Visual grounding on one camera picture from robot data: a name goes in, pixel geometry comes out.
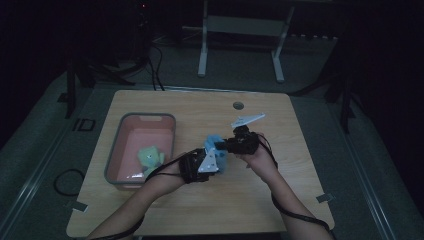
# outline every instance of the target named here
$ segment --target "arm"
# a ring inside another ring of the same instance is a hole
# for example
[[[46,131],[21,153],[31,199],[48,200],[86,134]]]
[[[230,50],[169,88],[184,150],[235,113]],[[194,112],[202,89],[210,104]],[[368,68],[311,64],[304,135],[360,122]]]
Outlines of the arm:
[[[172,164],[161,173],[178,174],[178,163]],[[177,190],[184,185],[181,177],[157,175],[138,189],[121,207],[102,222],[88,236],[88,239],[109,236],[124,232],[134,226],[158,198]]]
[[[263,146],[259,146],[253,155],[237,155],[237,157],[247,162],[262,181],[268,185],[280,206],[292,213],[315,218],[278,172],[273,159]],[[320,225],[284,214],[281,214],[281,216],[292,239],[333,239],[330,233]]]

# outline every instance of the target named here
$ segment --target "plastic bin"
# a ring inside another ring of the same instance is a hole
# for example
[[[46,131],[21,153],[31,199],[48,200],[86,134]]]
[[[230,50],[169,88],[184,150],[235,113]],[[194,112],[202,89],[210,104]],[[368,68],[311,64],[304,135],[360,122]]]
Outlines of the plastic bin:
[[[119,190],[139,188],[145,181],[138,159],[141,149],[155,146],[172,158],[175,117],[167,113],[128,113],[119,124],[105,168],[106,180]]]

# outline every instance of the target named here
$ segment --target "white table leg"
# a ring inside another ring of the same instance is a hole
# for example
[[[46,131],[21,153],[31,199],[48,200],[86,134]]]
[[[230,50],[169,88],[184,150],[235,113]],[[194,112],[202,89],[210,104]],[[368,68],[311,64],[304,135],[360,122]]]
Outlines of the white table leg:
[[[208,0],[204,0],[203,4],[202,50],[200,51],[199,70],[197,72],[199,77],[206,75],[206,63],[208,61]]]
[[[284,40],[286,40],[287,37],[287,32],[289,30],[293,13],[294,7],[291,7],[289,10],[289,14],[287,15],[286,22],[285,24],[283,24],[277,48],[271,52],[272,63],[274,64],[275,77],[277,79],[277,82],[279,83],[284,82],[283,70],[281,69],[280,54],[281,50],[283,49]]]

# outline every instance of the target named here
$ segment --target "table top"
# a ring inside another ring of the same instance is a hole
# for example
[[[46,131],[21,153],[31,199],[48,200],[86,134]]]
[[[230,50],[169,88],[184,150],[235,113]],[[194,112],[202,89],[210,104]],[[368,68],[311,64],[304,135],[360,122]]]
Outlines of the table top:
[[[242,102],[244,109],[233,108]],[[230,124],[238,116],[265,113],[249,124],[271,144],[279,171],[299,199],[319,219],[334,227],[305,139],[290,98],[278,93],[117,91],[111,103],[77,201],[86,212],[73,211],[67,227],[71,237],[87,236],[111,215],[132,191],[119,191],[106,182],[104,169],[119,122],[126,113],[170,113],[176,118],[174,156],[203,147],[209,134],[233,137]],[[184,185],[149,208],[136,235],[192,235],[285,231],[272,205],[268,187],[246,164],[227,157],[224,174],[205,183]]]

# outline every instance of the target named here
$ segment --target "person's left hand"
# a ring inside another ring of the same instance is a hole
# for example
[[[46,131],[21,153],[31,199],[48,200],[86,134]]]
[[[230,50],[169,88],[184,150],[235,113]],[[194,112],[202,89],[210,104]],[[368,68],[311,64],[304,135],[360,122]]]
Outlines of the person's left hand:
[[[173,161],[174,159],[168,159],[163,164],[167,164]],[[144,188],[150,188],[150,191],[154,192],[156,199],[163,195],[174,192],[185,184],[182,177],[178,175],[180,174],[180,167],[178,165],[178,162],[175,162],[174,164],[166,167],[159,173],[167,173],[171,175],[158,174],[150,178],[149,181],[147,181],[143,186]]]

